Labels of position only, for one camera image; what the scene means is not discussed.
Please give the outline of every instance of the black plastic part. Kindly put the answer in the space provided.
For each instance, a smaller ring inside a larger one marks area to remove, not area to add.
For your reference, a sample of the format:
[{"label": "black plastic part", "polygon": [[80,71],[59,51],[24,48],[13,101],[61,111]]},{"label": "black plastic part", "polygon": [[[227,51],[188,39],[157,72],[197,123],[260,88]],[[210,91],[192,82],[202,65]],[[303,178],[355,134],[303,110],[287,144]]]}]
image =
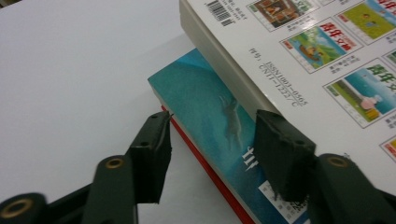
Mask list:
[{"label": "black plastic part", "polygon": [[302,202],[315,163],[315,143],[276,113],[258,110],[254,151],[274,192]]},{"label": "black plastic part", "polygon": [[81,222],[91,184],[50,203],[43,223],[77,224]]},{"label": "black plastic part", "polygon": [[137,223],[131,167],[127,156],[113,156],[99,163],[82,224]]},{"label": "black plastic part", "polygon": [[137,203],[158,203],[171,160],[169,112],[150,116],[132,142],[127,156],[132,158]]},{"label": "black plastic part", "polygon": [[0,223],[40,223],[46,208],[46,199],[42,194],[28,193],[17,195],[0,204]]},{"label": "black plastic part", "polygon": [[338,155],[318,157],[308,214],[313,224],[394,224],[396,213],[358,166]]},{"label": "black plastic part", "polygon": [[172,151],[170,118],[167,111],[151,115],[126,154],[99,163],[84,188],[50,204],[36,193],[0,203],[0,223],[79,224],[83,218],[90,224],[137,223],[136,204],[157,203],[163,191]]}]

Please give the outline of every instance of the book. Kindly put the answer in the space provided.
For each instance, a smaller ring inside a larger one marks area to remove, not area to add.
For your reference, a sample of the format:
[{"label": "book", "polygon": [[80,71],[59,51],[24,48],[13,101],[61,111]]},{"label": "book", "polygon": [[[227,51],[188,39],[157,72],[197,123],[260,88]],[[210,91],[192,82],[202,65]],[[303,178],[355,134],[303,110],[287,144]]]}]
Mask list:
[{"label": "book", "polygon": [[254,120],[197,49],[148,82],[243,223],[309,223],[306,202],[276,199],[252,154]]},{"label": "book", "polygon": [[180,0],[194,45],[254,119],[277,111],[396,195],[394,0]]}]

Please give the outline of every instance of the white background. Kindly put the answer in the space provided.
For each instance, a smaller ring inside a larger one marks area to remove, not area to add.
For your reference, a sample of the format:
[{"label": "white background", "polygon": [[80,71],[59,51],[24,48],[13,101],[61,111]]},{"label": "white background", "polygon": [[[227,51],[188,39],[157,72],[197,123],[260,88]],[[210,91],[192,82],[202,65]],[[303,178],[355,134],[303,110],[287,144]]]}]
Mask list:
[{"label": "white background", "polygon": [[[160,111],[147,78],[193,48],[177,0],[23,0],[0,9],[0,202],[92,181]],[[140,223],[239,223],[172,127],[160,204]]]}]

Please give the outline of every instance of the cartoon picture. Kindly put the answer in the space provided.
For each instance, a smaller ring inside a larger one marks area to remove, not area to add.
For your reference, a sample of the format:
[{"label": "cartoon picture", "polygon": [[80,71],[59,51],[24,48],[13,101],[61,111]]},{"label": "cartoon picture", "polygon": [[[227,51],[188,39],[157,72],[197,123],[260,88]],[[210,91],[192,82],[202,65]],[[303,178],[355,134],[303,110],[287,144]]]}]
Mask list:
[{"label": "cartoon picture", "polygon": [[392,65],[396,66],[396,50],[394,50],[394,51],[388,53],[388,54],[385,56],[385,59],[387,59],[388,62],[391,62]]},{"label": "cartoon picture", "polygon": [[379,60],[327,86],[334,99],[362,127],[396,108],[396,76]]},{"label": "cartoon picture", "polygon": [[267,29],[272,31],[318,7],[309,0],[261,0],[248,8]]},{"label": "cartoon picture", "polygon": [[338,15],[341,21],[352,30],[359,30],[360,36],[370,43],[396,28],[396,18],[392,8],[396,7],[393,0],[366,0]]},{"label": "cartoon picture", "polygon": [[288,42],[315,69],[346,54],[345,50],[316,26],[290,38]]},{"label": "cartoon picture", "polygon": [[396,162],[396,136],[383,143],[381,147]]}]

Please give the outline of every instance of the colorful illustration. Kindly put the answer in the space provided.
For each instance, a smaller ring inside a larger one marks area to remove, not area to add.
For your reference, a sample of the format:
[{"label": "colorful illustration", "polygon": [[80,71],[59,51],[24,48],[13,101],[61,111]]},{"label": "colorful illustration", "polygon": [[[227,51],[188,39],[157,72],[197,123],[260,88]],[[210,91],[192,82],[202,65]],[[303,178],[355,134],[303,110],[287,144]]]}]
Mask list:
[{"label": "colorful illustration", "polygon": [[283,45],[308,72],[313,72],[359,47],[356,41],[330,20],[283,41]]},{"label": "colorful illustration", "polygon": [[392,65],[396,66],[396,50],[388,53],[385,58],[388,60],[388,62],[391,62]]},{"label": "colorful illustration", "polygon": [[250,11],[270,31],[318,8],[309,0],[261,0]]},{"label": "colorful illustration", "polygon": [[394,0],[366,0],[338,15],[348,28],[367,44],[396,27]]},{"label": "colorful illustration", "polygon": [[366,64],[326,89],[362,128],[396,108],[396,76],[379,60]]},{"label": "colorful illustration", "polygon": [[382,144],[381,147],[396,162],[396,136]]}]

